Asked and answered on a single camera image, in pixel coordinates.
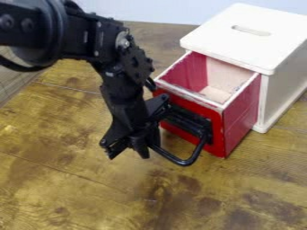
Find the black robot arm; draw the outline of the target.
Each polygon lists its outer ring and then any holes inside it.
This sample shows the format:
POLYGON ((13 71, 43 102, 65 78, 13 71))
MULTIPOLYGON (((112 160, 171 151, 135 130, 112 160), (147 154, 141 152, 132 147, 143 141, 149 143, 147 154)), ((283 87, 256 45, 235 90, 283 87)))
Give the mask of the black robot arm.
POLYGON ((100 93, 112 114, 100 140, 109 158, 128 148, 144 159, 149 150, 171 156, 159 137, 169 97, 144 99, 144 91, 156 89, 155 68, 121 22, 85 13, 72 0, 0 2, 0 46, 9 47, 24 61, 17 64, 0 55, 0 66, 17 72, 40 71, 60 59, 91 64, 103 80, 100 93))

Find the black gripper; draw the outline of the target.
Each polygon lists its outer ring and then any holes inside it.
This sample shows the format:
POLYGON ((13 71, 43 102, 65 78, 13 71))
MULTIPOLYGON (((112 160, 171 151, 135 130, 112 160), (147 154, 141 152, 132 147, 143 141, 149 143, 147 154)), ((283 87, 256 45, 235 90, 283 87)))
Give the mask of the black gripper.
POLYGON ((104 86, 100 92, 112 115, 112 124, 100 140, 100 147, 111 160, 127 148, 148 159, 149 147, 160 146, 159 122, 169 109, 169 95, 163 93, 145 101, 143 90, 131 98, 111 95, 104 86))

